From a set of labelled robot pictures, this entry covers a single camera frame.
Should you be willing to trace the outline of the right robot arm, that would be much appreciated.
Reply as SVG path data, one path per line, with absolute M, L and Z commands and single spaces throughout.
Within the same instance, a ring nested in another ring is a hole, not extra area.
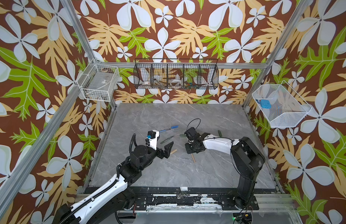
M 239 209 L 247 208 L 253 197 L 257 176 L 265 163 L 263 154 L 252 140 L 248 137 L 230 139 L 210 133 L 199 134 L 194 127 L 186 130 L 184 135 L 188 139 L 188 143 L 185 144 L 188 154 L 216 150 L 234 160 L 235 169 L 240 175 L 234 197 L 235 205 Z

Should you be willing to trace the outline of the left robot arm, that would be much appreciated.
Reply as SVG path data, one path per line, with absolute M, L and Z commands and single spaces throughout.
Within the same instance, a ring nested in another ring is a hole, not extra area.
M 155 158 L 169 158 L 174 142 L 170 142 L 163 149 L 157 147 L 160 132 L 149 131 L 144 145 L 136 143 L 136 134 L 132 135 L 129 144 L 129 156 L 117 165 L 116 174 L 104 185 L 98 188 L 81 201 L 68 206 L 62 205 L 56 212 L 54 224 L 88 224 L 104 218 L 104 212 L 109 204 L 120 193 L 135 183 L 142 171 L 152 164 Z

